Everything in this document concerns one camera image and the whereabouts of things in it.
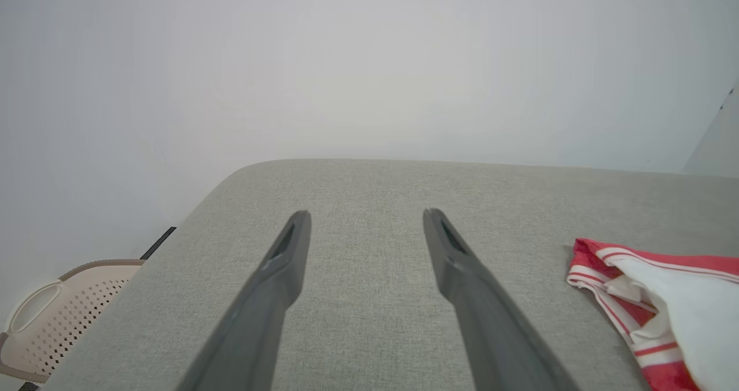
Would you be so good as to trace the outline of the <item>beige perforated laundry basket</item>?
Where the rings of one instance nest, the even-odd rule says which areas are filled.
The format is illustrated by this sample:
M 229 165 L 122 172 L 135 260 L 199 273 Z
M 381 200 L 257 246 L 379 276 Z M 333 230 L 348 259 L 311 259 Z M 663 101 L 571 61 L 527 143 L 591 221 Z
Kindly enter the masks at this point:
M 144 263 L 90 262 L 34 291 L 0 332 L 0 374 L 46 383 Z

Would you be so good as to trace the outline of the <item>grey fabric sofa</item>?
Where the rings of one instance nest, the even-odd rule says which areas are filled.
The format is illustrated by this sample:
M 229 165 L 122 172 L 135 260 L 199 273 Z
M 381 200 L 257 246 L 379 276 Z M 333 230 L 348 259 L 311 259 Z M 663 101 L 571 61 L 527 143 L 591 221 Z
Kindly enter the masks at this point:
M 423 210 L 444 211 L 582 391 L 648 391 L 591 293 L 578 238 L 739 257 L 739 180 L 476 163 L 264 162 L 223 180 L 72 347 L 44 391 L 173 391 L 287 219 L 312 217 L 273 390 L 475 391 Z

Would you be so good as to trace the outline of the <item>red garment with white stripes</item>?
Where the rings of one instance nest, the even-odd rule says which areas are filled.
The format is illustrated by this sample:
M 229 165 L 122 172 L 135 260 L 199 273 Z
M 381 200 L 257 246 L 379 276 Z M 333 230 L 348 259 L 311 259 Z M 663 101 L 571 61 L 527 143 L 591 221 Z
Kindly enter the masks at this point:
M 652 391 L 739 391 L 739 258 L 576 239 L 566 281 L 593 293 Z

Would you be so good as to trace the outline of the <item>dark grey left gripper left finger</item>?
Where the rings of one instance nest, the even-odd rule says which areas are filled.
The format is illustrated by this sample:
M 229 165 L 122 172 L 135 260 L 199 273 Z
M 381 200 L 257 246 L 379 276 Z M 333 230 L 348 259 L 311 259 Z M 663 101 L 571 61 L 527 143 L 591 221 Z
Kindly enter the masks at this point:
M 176 391 L 271 391 L 285 316 L 303 291 L 311 229 L 306 210 L 288 218 Z

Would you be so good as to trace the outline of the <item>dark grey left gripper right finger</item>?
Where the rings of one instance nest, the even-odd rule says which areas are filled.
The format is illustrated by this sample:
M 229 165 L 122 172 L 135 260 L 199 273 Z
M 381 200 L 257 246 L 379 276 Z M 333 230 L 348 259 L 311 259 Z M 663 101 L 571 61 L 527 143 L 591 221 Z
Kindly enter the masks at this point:
M 423 212 L 423 232 L 436 285 L 454 307 L 477 391 L 580 391 L 442 210 Z

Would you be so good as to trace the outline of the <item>black skirting strip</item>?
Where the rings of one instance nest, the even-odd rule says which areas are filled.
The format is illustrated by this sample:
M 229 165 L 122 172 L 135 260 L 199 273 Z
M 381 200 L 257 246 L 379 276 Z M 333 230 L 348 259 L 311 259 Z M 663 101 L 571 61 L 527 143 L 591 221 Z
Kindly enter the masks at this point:
M 140 257 L 140 259 L 142 260 L 150 259 L 153 253 L 163 244 L 164 241 L 166 241 L 166 239 L 169 238 L 169 236 L 171 236 L 172 233 L 174 233 L 175 230 L 176 230 L 176 227 L 169 227 L 168 230 L 164 232 L 164 234 L 161 235 L 160 238 L 158 238 L 155 244 L 150 246 L 150 248 L 145 252 L 145 254 L 143 254 L 143 256 Z

